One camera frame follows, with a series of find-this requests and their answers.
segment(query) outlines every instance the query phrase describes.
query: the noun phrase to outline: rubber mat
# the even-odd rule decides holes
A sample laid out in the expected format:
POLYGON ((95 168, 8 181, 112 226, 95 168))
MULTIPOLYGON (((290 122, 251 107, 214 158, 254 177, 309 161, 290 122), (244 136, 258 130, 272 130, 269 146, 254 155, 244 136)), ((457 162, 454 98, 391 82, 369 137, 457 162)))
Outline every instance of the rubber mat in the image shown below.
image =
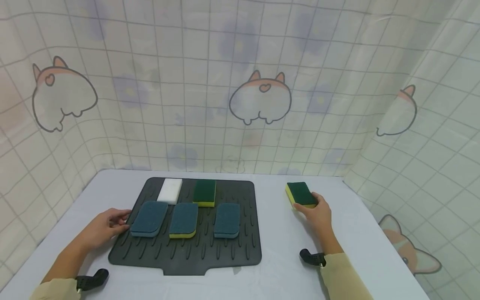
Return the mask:
MULTIPOLYGON (((138 196, 127 224, 132 224, 145 201, 156 201, 165 178, 150 178, 138 196)), ((196 179, 183 179, 178 203, 192 202, 196 179)), ((197 233, 191 239, 170 239, 173 206, 154 238, 119 235, 108 255, 111 264, 160 268, 164 275, 205 275, 208 269, 259 264, 262 259, 255 187, 250 181, 217 180, 215 207, 199 207, 197 233), (216 207, 240 204, 240 233, 234 239, 215 239, 216 207)))

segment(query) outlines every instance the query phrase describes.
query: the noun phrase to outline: black strap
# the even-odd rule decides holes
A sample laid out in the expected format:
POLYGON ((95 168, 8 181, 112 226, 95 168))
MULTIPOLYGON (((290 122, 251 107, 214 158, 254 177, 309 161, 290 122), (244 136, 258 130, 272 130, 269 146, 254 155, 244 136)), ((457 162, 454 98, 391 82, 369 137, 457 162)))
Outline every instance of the black strap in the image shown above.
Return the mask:
POLYGON ((108 270, 100 269, 93 276, 77 276, 77 290, 87 291, 102 286, 108 278, 108 270))
POLYGON ((311 254, 310 251, 308 251, 308 249, 302 249, 300 251, 300 257, 307 264, 316 265, 316 266, 321 265, 322 267, 325 267, 327 265, 324 253, 311 254))

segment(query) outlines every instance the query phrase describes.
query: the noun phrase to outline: sponge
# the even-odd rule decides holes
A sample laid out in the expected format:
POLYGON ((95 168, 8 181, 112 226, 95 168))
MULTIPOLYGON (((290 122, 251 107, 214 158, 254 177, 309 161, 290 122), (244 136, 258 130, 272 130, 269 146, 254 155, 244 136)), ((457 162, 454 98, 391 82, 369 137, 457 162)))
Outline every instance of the sponge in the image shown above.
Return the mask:
POLYGON ((145 238, 156 236, 167 214, 167 208, 168 204, 165 202, 147 201, 143 203, 130 228, 132 236, 145 238))
POLYGON ((173 210, 172 223, 168 235, 171 239, 189 239, 197 232, 198 205, 178 203, 173 210))
POLYGON ((240 231, 240 205, 236 203, 221 203, 216 209, 214 237, 234 239, 240 231))
POLYGON ((212 179, 199 179, 195 184, 193 203, 199 207, 215 207, 216 181, 212 179))
POLYGON ((305 207, 313 208, 318 204, 317 199, 312 196, 305 182, 288 182, 285 191, 292 205, 296 202, 305 207))
POLYGON ((162 189, 158 194, 157 201, 166 202, 169 205, 177 204, 181 189, 182 180, 179 178, 165 178, 162 189))

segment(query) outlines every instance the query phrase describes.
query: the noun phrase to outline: shower curtain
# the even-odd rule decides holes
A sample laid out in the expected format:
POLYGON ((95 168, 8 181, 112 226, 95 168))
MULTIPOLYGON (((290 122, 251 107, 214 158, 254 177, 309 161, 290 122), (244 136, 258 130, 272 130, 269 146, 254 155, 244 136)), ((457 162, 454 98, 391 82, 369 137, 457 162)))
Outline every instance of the shower curtain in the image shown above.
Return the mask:
POLYGON ((476 0, 0 0, 0 289, 106 168, 341 176, 480 294, 476 0))

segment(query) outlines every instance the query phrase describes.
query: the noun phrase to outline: blue sponge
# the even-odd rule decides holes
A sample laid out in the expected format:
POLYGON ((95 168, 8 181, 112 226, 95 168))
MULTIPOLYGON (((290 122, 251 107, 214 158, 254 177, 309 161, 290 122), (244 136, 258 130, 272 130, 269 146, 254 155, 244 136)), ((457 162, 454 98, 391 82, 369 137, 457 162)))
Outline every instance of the blue sponge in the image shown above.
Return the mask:
POLYGON ((130 228, 134 237, 152 238, 158 234, 167 214, 168 204, 158 201, 147 201, 142 204, 140 211, 130 228))
POLYGON ((168 236, 171 239, 190 239, 197 232, 197 203, 177 203, 173 210, 168 236))
POLYGON ((219 239, 234 239, 240 231, 240 205, 221 203, 216 209, 214 236, 219 239))

